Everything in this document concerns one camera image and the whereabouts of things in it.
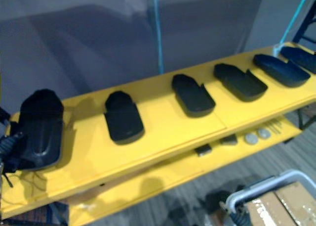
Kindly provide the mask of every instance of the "black plastic tray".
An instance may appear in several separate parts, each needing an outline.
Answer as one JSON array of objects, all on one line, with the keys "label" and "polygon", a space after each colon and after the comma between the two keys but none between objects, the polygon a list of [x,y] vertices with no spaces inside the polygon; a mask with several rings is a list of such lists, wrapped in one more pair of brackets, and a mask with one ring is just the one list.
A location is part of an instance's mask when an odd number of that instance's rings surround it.
[{"label": "black plastic tray", "polygon": [[285,63],[270,55],[257,54],[254,56],[253,62],[272,78],[287,87],[298,87],[311,77],[292,61]]},{"label": "black plastic tray", "polygon": [[173,76],[172,88],[182,109],[190,117],[205,116],[216,105],[204,85],[199,86],[193,78],[187,75]]},{"label": "black plastic tray", "polygon": [[105,102],[105,119],[111,139],[116,144],[127,144],[144,134],[143,122],[130,95],[116,91]]},{"label": "black plastic tray", "polygon": [[244,73],[236,66],[229,64],[215,65],[214,76],[242,101],[254,101],[268,89],[268,86],[254,76],[250,70]]},{"label": "black plastic tray", "polygon": [[283,47],[280,53],[288,60],[316,74],[316,55],[293,47]]},{"label": "black plastic tray", "polygon": [[8,163],[18,170],[38,170],[56,164],[61,156],[63,111],[60,99],[51,90],[38,90],[28,97],[21,105],[19,122],[11,124],[11,134],[22,132],[24,137]]}]

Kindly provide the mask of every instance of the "cardboard box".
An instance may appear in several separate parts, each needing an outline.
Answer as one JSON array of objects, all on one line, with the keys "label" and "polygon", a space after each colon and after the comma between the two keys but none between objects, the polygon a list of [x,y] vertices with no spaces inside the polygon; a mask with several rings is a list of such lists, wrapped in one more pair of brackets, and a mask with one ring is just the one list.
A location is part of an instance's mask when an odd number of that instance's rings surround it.
[{"label": "cardboard box", "polygon": [[273,192],[246,203],[254,226],[296,226]]},{"label": "cardboard box", "polygon": [[297,225],[316,226],[316,200],[299,182],[287,185],[275,194]]}]

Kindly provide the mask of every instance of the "blue string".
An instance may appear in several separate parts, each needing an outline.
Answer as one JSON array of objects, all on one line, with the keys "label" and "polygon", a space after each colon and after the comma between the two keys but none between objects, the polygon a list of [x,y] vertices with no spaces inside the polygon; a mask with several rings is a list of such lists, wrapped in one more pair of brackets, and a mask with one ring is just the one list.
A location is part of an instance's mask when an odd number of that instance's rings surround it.
[{"label": "blue string", "polygon": [[158,67],[159,67],[159,74],[163,74],[164,68],[163,68],[162,40],[161,40],[158,0],[154,0],[154,10],[155,10],[156,33],[157,33],[157,43],[158,43]]},{"label": "blue string", "polygon": [[294,15],[293,15],[291,21],[290,21],[290,23],[288,24],[288,26],[287,26],[287,28],[286,28],[286,30],[285,30],[285,32],[284,32],[284,35],[283,35],[283,37],[282,37],[282,39],[281,39],[281,41],[280,41],[280,44],[284,43],[284,40],[285,40],[287,34],[289,33],[291,27],[293,26],[293,23],[295,22],[295,20],[296,20],[298,14],[300,13],[300,11],[301,11],[302,6],[303,6],[304,3],[305,3],[305,0],[301,0],[300,4],[298,5],[298,7],[297,7],[297,9],[296,9],[296,11],[295,11],[295,13],[294,13]]}]

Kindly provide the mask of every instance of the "yellow shelving unit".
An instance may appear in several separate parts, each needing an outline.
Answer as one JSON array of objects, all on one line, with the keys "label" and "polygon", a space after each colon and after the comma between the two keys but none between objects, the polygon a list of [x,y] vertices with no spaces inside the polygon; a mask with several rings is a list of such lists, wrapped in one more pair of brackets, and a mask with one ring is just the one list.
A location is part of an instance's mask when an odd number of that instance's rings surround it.
[{"label": "yellow shelving unit", "polygon": [[[300,87],[284,87],[252,64],[253,56],[258,53],[272,54],[273,47],[63,100],[65,127],[60,162],[44,170],[9,175],[14,188],[3,184],[3,218],[70,197],[163,160],[173,161],[179,154],[316,101],[315,75]],[[214,65],[218,63],[249,68],[268,90],[256,101],[238,100],[213,77]],[[186,74],[205,84],[216,102],[211,114],[200,118],[185,115],[171,87],[175,74]],[[145,128],[139,140],[126,145],[116,145],[110,139],[103,115],[105,100],[117,90],[130,94],[137,103]],[[17,121],[18,115],[13,115],[12,120]],[[242,157],[232,150],[229,154],[234,159]],[[228,156],[219,155],[212,166],[216,169],[228,163]]]},{"label": "yellow shelving unit", "polygon": [[278,142],[298,135],[301,131],[284,117],[278,117],[280,126],[274,125],[279,134],[273,133],[269,139],[260,139],[256,145],[244,142],[245,133],[255,132],[259,125],[237,134],[237,145],[221,145],[218,141],[210,144],[212,152],[198,157],[194,151],[181,154],[152,166],[143,172],[124,180],[109,182],[109,186],[97,187],[86,193],[73,196],[69,204],[69,225],[85,225],[94,220],[120,211],[140,201],[153,197],[202,174],[218,169],[253,153],[268,148]]}]

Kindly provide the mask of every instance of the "lower shelf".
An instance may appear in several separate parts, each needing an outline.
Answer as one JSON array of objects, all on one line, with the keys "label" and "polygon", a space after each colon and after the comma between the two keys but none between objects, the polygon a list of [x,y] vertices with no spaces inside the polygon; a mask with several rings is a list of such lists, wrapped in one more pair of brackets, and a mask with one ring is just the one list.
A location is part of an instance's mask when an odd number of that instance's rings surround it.
[{"label": "lower shelf", "polygon": [[[259,139],[256,145],[247,144],[243,139],[244,134],[255,132],[259,127],[268,129],[272,136],[266,140]],[[202,157],[198,157],[194,151],[189,151],[72,196],[66,199],[69,204],[69,225],[84,225],[125,209],[202,174],[296,136],[300,132],[281,116],[238,133],[237,145],[222,145],[216,141],[210,144],[212,152]]]}]

